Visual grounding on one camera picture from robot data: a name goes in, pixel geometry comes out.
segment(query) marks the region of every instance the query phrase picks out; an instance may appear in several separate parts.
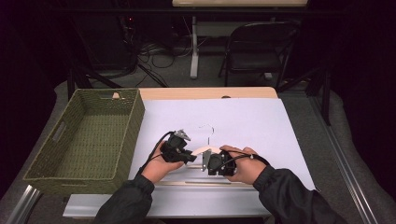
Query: black jacket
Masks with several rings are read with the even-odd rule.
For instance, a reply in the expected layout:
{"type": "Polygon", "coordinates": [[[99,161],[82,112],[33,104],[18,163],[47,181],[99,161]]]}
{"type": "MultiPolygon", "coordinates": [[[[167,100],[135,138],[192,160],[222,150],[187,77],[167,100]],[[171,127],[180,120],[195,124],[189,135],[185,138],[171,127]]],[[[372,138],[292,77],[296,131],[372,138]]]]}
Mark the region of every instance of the black jacket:
{"type": "MultiPolygon", "coordinates": [[[[290,170],[267,166],[254,182],[260,201],[274,217],[288,223],[346,223],[321,195],[308,190],[290,170]]],[[[151,207],[154,185],[142,175],[126,181],[99,209],[93,223],[140,223],[151,207]]]]}

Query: wicker basket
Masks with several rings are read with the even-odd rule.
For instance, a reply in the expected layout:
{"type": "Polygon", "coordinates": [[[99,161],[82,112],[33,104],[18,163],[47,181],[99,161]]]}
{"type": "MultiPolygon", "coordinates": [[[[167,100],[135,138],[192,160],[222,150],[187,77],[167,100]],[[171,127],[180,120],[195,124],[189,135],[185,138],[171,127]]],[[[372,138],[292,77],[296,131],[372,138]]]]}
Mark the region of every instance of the wicker basket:
{"type": "Polygon", "coordinates": [[[77,90],[23,179],[44,193],[113,193],[144,113],[139,89],[77,90]]]}

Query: person's left hand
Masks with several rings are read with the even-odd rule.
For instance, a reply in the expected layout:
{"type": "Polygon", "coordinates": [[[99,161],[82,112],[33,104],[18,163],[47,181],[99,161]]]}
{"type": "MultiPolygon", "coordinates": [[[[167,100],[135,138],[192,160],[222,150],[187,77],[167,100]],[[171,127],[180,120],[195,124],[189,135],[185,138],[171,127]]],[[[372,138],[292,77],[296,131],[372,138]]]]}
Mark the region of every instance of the person's left hand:
{"type": "Polygon", "coordinates": [[[163,160],[161,156],[161,146],[164,141],[162,141],[158,147],[155,149],[154,154],[152,155],[152,159],[143,170],[142,175],[151,181],[153,184],[162,180],[169,172],[174,171],[181,166],[183,166],[183,161],[178,162],[166,162],[163,160]]]}

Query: chair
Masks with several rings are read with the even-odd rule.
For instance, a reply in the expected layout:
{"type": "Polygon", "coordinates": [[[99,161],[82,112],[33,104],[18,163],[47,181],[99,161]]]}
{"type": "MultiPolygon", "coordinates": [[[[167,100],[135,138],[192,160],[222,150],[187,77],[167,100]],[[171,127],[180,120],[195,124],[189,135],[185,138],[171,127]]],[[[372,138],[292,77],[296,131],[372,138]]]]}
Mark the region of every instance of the chair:
{"type": "Polygon", "coordinates": [[[292,22],[255,22],[236,28],[226,45],[219,77],[228,75],[278,73],[276,89],[283,78],[299,26],[292,22]]]}

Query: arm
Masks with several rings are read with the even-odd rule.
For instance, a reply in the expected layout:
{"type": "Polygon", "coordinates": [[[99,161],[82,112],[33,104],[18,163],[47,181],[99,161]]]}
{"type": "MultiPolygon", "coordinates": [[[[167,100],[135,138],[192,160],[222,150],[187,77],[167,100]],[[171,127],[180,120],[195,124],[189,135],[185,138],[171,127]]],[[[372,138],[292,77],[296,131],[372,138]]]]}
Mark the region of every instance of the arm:
{"type": "MultiPolygon", "coordinates": [[[[220,149],[229,151],[232,157],[238,156],[233,151],[240,150],[229,146],[220,149]]],[[[248,147],[243,152],[257,154],[248,147]]],[[[262,205],[281,223],[346,223],[317,191],[306,189],[292,171],[276,170],[249,158],[236,160],[235,163],[236,174],[226,177],[230,181],[252,184],[260,193],[262,205]]]]}
{"type": "Polygon", "coordinates": [[[160,148],[156,148],[152,160],[141,175],[134,180],[126,181],[96,214],[93,223],[140,223],[151,207],[151,193],[154,184],[163,179],[169,172],[178,169],[183,162],[166,162],[161,157],[160,148]]]}

